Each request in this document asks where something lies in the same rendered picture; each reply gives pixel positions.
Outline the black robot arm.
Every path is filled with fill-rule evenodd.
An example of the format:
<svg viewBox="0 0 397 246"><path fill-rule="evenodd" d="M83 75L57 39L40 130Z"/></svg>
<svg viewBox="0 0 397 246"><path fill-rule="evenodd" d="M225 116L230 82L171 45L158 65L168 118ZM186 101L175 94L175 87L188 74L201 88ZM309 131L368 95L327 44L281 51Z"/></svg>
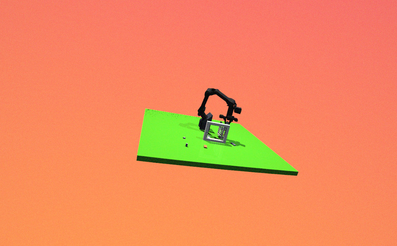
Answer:
<svg viewBox="0 0 397 246"><path fill-rule="evenodd" d="M225 94L223 94L221 91L219 91L219 89L208 88L205 91L205 97L203 99L203 103L201 104L201 107L197 110L198 111L197 115L201 116L203 118L203 120L208 117L204 111L206 108L205 104L208 100L208 97L211 95L217 95L220 98L222 98L227 103L228 111L233 112L233 110L234 110L235 113L238 113L238 114L241 113L241 107L237 107L237 104L233 98L227 97ZM232 114L229 114L229 113L226 115L226 118L227 118L227 120L230 120L230 121L234 120L234 116L232 116Z"/></svg>

